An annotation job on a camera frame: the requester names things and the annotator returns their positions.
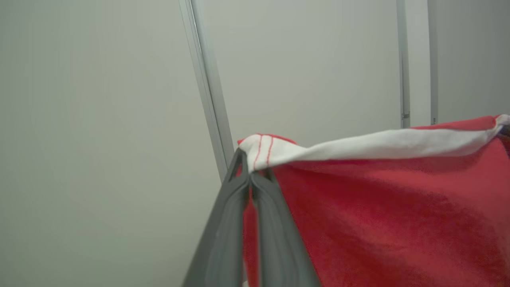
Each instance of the fabric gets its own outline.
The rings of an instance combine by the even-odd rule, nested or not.
[[[324,287],[510,286],[510,160],[482,117],[299,147],[272,135],[239,142],[268,166]],[[258,286],[257,217],[243,255]]]

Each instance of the gray wall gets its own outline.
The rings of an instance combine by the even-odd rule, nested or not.
[[[0,286],[178,286],[219,182],[178,1],[0,2]]]
[[[510,113],[510,1],[429,0],[439,122]]]
[[[234,141],[310,146],[400,128],[396,1],[197,2]]]

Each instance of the red stitching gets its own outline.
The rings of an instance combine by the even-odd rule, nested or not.
[[[272,137],[275,137],[275,138],[283,139],[284,141],[288,141],[288,142],[290,142],[291,144],[295,144],[295,145],[297,145],[297,143],[296,143],[295,141],[293,141],[293,140],[291,140],[291,139],[288,139],[288,138],[286,138],[286,137],[282,137],[282,136],[275,135],[275,134],[269,134],[269,133],[267,133],[267,134],[265,134],[265,135],[269,135],[269,136],[272,136]]]
[[[253,170],[255,170],[255,163],[257,162],[257,159],[259,158],[259,155],[260,155],[260,146],[262,145],[262,136],[263,135],[260,135],[259,151],[257,152],[257,156],[255,157],[255,161],[253,162]]]
[[[272,136],[271,144],[269,145],[269,151],[267,152],[267,160],[266,160],[267,167],[269,167],[269,156],[271,155],[271,148],[273,147],[273,140],[274,140],[274,137]]]

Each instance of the red fabric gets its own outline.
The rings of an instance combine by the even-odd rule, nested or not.
[[[463,157],[273,170],[324,287],[510,286],[510,160],[498,138]],[[256,287],[251,203],[243,239]]]
[[[443,123],[425,127],[414,127],[416,130],[450,129],[463,131],[482,131],[494,128],[496,120],[493,116],[482,116],[467,121]]]

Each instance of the white wall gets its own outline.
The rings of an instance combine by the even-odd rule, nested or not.
[[[510,2],[429,4],[439,122],[510,113]]]
[[[310,146],[400,128],[395,1],[197,2],[234,141]]]
[[[218,188],[177,1],[0,2],[1,286],[179,286]]]

